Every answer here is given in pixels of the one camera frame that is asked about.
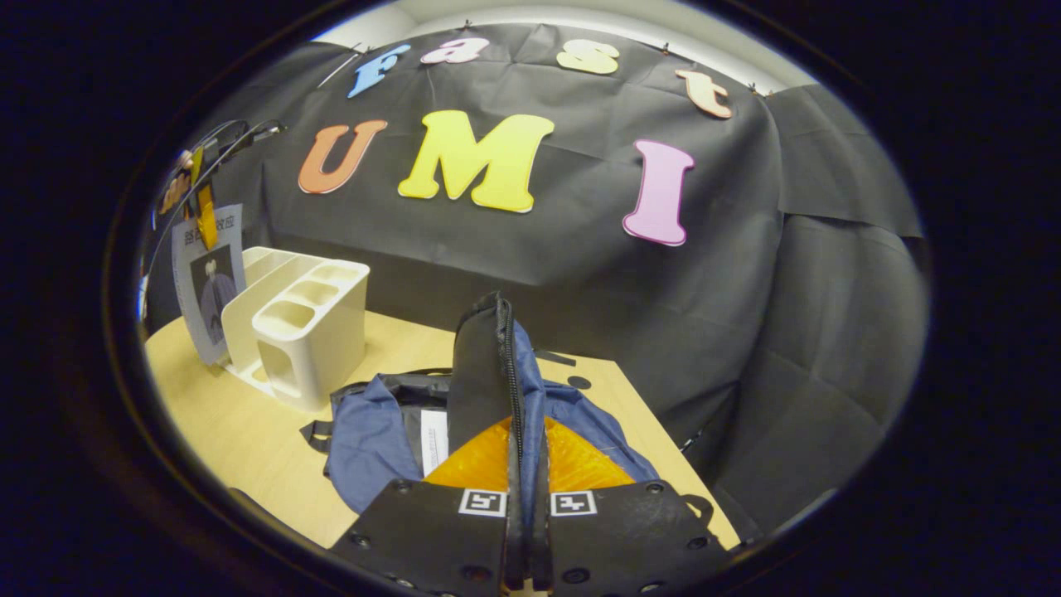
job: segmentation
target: yellow clip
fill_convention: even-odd
[[[203,147],[199,146],[192,154],[192,185],[198,180],[202,168]],[[198,213],[195,216],[195,222],[198,224],[199,233],[203,234],[203,243],[206,244],[206,249],[209,250],[218,243],[218,222],[213,218],[213,191],[210,185],[207,183],[199,189],[196,197],[198,198]]]

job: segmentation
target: white label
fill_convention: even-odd
[[[497,516],[505,517],[505,506],[508,502],[508,494],[501,491],[487,490],[465,490],[464,497],[460,498],[460,514],[473,514],[475,516]]]
[[[596,514],[596,501],[591,491],[569,491],[551,494],[554,516],[586,516]]]
[[[446,411],[420,411],[420,449],[423,451],[424,477],[450,456],[450,437],[446,429]]]

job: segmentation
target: white wall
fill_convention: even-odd
[[[417,24],[405,11],[395,4],[384,4],[353,17],[314,40],[330,41],[348,48],[360,42],[358,49],[364,52],[368,48],[379,48],[411,37],[408,32]]]
[[[475,24],[541,22],[622,35],[671,50],[763,92],[814,83],[784,56],[708,14],[671,0],[398,0],[318,37],[379,47],[425,33]]]

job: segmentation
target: foam letter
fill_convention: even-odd
[[[346,152],[346,157],[335,170],[325,173],[325,159],[331,153],[335,141],[350,129],[346,124],[321,128],[317,133],[317,138],[310,148],[306,161],[302,162],[302,170],[298,173],[298,187],[303,191],[313,194],[331,192],[350,179],[353,171],[361,163],[361,157],[365,155],[368,143],[377,133],[387,127],[385,120],[368,120],[362,122],[353,128],[353,142]]]
[[[676,70],[674,72],[685,80],[685,92],[689,93],[689,99],[693,100],[696,107],[718,118],[733,116],[733,110],[719,104],[715,96],[715,93],[724,98],[729,95],[729,91],[725,87],[711,81],[711,77],[702,72],[692,70]]]
[[[428,133],[412,172],[398,183],[398,194],[435,196],[435,166],[440,164],[446,194],[457,198],[486,168],[483,183],[471,191],[475,205],[520,213],[534,207],[527,182],[538,145],[553,131],[551,120],[525,113],[509,116],[477,143],[468,115],[460,110],[433,111],[423,117],[423,124]]]
[[[685,228],[678,223],[681,207],[681,181],[685,170],[695,162],[688,153],[657,141],[638,140],[645,158],[641,171],[638,206],[623,217],[623,229],[630,235],[678,246],[685,242]]]
[[[556,62],[563,68],[585,70],[595,74],[608,74],[619,69],[619,50],[607,43],[589,39],[572,39],[563,45],[563,51],[556,55]]]
[[[408,43],[403,43],[389,52],[384,52],[379,56],[368,60],[367,63],[358,67],[358,81],[353,84],[353,89],[346,94],[347,98],[352,98],[358,93],[368,89],[372,85],[376,85],[380,81],[383,81],[383,73],[387,70],[394,68],[398,64],[398,54],[402,52],[407,52],[412,48]]]
[[[480,51],[489,45],[490,41],[483,39],[482,37],[465,37],[464,39],[454,39],[442,43],[442,46],[437,50],[428,52],[420,57],[420,62],[423,64],[466,63],[477,58]]]

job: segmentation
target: orange pad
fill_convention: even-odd
[[[424,481],[450,488],[508,491],[509,417],[457,449]]]
[[[491,425],[450,455],[424,479],[436,486],[508,491],[511,418]],[[545,418],[549,491],[582,491],[632,484],[607,455],[560,423]]]
[[[545,418],[549,438],[549,491],[599,490],[633,479],[581,436]]]

